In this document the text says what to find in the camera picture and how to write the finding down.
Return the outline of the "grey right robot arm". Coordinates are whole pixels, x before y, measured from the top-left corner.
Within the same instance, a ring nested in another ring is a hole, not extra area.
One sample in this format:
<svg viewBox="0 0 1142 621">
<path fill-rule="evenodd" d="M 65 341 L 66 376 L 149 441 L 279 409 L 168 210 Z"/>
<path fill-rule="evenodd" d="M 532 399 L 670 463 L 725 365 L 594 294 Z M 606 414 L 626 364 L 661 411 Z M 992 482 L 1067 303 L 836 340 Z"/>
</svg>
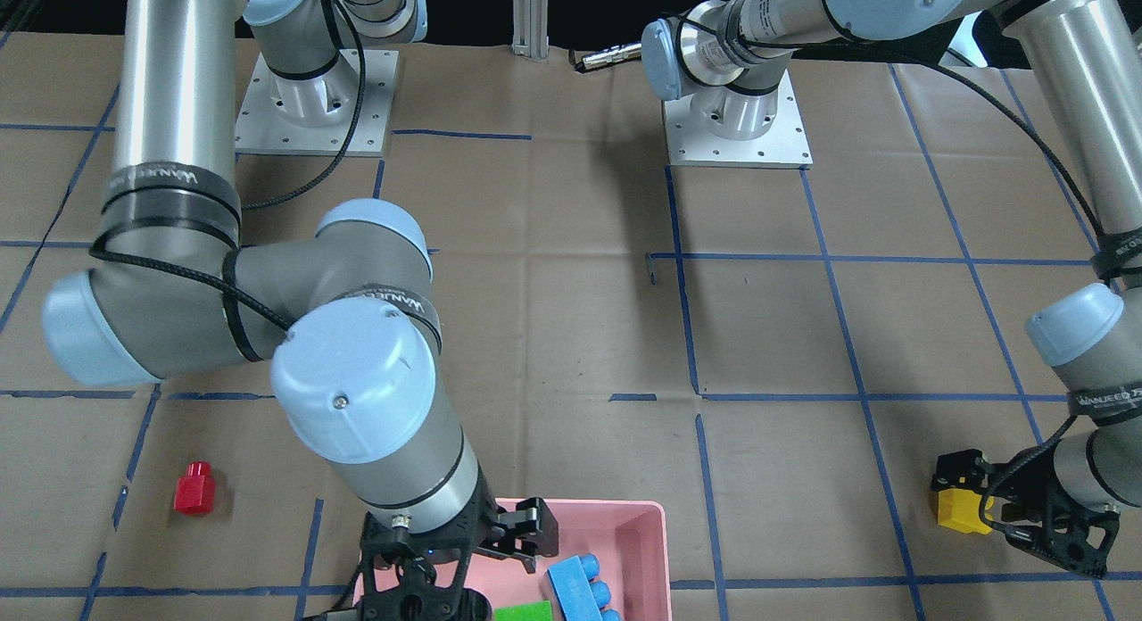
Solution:
<svg viewBox="0 0 1142 621">
<path fill-rule="evenodd" d="M 465 584 L 474 553 L 558 553 L 540 499 L 496 503 L 443 386 L 433 266 L 412 216 L 352 199 L 315 235 L 241 245 L 234 186 L 234 22 L 260 41 L 289 120 L 356 128 L 357 49 L 426 34 L 425 0 L 128 0 L 122 104 L 99 267 L 46 296 L 46 347 L 86 385 L 270 360 L 298 438 L 367 508 L 362 596 L 327 620 L 490 620 Z"/>
</svg>

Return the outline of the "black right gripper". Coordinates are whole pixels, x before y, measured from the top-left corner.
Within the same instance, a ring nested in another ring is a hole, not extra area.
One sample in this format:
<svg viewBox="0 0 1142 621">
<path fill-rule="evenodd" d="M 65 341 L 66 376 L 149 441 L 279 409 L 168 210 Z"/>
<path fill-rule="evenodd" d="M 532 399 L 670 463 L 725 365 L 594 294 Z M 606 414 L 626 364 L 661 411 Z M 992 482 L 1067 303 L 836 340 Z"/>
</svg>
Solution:
<svg viewBox="0 0 1142 621">
<path fill-rule="evenodd" d="M 319 620 L 492 620 L 485 595 L 466 587 L 472 557 L 521 560 L 534 574 L 558 556 L 558 519 L 542 498 L 498 506 L 482 469 L 467 500 L 437 529 L 415 533 L 409 514 L 367 514 L 360 559 Z"/>
</svg>

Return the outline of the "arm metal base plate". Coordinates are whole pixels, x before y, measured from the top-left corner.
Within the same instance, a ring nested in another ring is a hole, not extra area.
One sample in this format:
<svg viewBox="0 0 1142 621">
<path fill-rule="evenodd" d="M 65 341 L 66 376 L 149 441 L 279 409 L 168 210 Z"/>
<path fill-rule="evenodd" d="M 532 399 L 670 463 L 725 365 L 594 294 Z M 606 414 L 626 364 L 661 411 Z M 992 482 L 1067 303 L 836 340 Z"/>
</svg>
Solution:
<svg viewBox="0 0 1142 621">
<path fill-rule="evenodd" d="M 809 169 L 815 164 L 794 84 L 751 96 L 726 86 L 664 102 L 670 166 Z"/>
<path fill-rule="evenodd" d="M 399 67 L 395 49 L 345 49 L 325 75 L 290 80 L 258 57 L 234 126 L 238 153 L 383 158 Z"/>
</svg>

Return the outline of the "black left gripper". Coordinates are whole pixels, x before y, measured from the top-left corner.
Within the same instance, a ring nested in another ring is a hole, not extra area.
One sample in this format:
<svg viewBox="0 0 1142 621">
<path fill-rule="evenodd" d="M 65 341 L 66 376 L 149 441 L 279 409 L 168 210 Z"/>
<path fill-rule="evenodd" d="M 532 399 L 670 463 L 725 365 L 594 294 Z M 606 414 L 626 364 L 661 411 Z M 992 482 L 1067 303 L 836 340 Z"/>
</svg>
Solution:
<svg viewBox="0 0 1142 621">
<path fill-rule="evenodd" d="M 988 513 L 994 532 L 1008 545 L 1089 579 L 1105 579 L 1108 559 L 1119 532 L 1121 514 L 1111 507 L 1079 505 L 1059 483 L 1049 451 L 1023 463 L 1021 451 L 1011 463 L 988 463 L 982 451 L 963 450 L 936 458 L 931 491 L 964 487 L 982 495 L 980 517 Z"/>
</svg>

